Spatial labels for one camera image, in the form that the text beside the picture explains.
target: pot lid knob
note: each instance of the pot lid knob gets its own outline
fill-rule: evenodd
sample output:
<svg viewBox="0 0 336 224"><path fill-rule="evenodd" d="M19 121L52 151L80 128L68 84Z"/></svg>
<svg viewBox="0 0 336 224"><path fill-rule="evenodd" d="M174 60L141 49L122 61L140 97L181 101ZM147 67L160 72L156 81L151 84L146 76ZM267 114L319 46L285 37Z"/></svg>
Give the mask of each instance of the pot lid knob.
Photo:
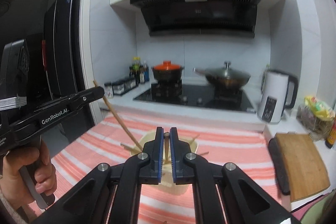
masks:
<svg viewBox="0 0 336 224"><path fill-rule="evenodd" d="M225 61L224 62L225 67L228 69L229 66L231 65L231 61Z"/></svg>

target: bottle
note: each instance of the bottle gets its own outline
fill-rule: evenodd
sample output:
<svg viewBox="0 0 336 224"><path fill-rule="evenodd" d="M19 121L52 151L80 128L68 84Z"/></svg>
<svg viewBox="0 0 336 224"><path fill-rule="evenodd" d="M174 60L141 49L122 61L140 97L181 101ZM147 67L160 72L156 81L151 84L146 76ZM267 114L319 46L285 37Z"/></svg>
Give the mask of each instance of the bottle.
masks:
<svg viewBox="0 0 336 224"><path fill-rule="evenodd" d="M139 69L139 77L140 77L140 84L144 84L145 83L145 75L144 75L144 68L143 66L140 66Z"/></svg>
<svg viewBox="0 0 336 224"><path fill-rule="evenodd" d="M135 81L137 84L140 83L140 57L133 57L133 74L135 76Z"/></svg>
<svg viewBox="0 0 336 224"><path fill-rule="evenodd" d="M267 72L269 71L269 64L266 65L266 68L262 74L262 80L261 80L261 93L264 92L264 84L265 84L265 80L266 80L266 75Z"/></svg>
<svg viewBox="0 0 336 224"><path fill-rule="evenodd" d="M133 66L129 66L129 77L132 77L133 73Z"/></svg>
<svg viewBox="0 0 336 224"><path fill-rule="evenodd" d="M143 62L143 69L144 69L144 76L145 76L145 82L149 82L149 67L147 65L147 62Z"/></svg>
<svg viewBox="0 0 336 224"><path fill-rule="evenodd" d="M325 145L328 148L332 148L334 146L334 144L336 143L335 140L336 140L336 120L334 120L334 124L333 124L333 127L332 127L332 129L329 133L329 136L325 140Z"/></svg>

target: black cooktop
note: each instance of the black cooktop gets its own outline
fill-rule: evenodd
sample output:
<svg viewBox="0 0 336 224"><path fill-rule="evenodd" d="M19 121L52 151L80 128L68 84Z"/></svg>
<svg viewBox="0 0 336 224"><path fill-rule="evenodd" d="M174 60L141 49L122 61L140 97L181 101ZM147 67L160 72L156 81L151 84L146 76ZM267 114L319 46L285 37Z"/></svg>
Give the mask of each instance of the black cooktop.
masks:
<svg viewBox="0 0 336 224"><path fill-rule="evenodd" d="M182 94L176 97L155 96L155 94L152 94L152 89L149 89L133 100L250 113L256 112L243 90L239 90L238 94L235 93L232 96L218 96L218 91L215 91L215 88L211 85L182 84Z"/></svg>

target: finger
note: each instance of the finger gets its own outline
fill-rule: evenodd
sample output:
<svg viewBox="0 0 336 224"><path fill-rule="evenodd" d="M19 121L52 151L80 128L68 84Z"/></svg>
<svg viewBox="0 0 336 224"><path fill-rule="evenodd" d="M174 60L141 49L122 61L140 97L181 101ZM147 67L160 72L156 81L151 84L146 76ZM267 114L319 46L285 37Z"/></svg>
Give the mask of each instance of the finger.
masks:
<svg viewBox="0 0 336 224"><path fill-rule="evenodd" d="M56 181L56 172L53 172L52 175L48 179L46 179L42 183L37 183L35 185L35 189L39 194L43 193L47 190L50 190L53 187L55 181Z"/></svg>
<svg viewBox="0 0 336 224"><path fill-rule="evenodd" d="M55 181L53 187L50 190L45 191L44 193L46 196L49 196L53 194L56 190L57 190L57 180Z"/></svg>
<svg viewBox="0 0 336 224"><path fill-rule="evenodd" d="M3 158L3 174L16 176L22 166L32 164L38 160L39 154L39 150L34 147L12 150Z"/></svg>
<svg viewBox="0 0 336 224"><path fill-rule="evenodd" d="M35 180L37 182L43 182L49 178L53 173L53 165L49 162L48 165L41 164L41 166L35 171Z"/></svg>
<svg viewBox="0 0 336 224"><path fill-rule="evenodd" d="M48 165L50 162L50 154L49 149L44 141L41 141L40 146L40 159L44 163L44 165Z"/></svg>

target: black range hood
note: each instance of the black range hood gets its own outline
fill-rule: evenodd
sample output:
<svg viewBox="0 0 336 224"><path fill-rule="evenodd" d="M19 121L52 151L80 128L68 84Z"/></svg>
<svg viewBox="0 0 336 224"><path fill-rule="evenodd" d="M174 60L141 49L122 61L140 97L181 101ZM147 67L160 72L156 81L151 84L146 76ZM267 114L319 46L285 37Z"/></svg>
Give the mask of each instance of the black range hood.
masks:
<svg viewBox="0 0 336 224"><path fill-rule="evenodd" d="M232 34L254 37L261 0L130 0L139 7L150 36Z"/></svg>

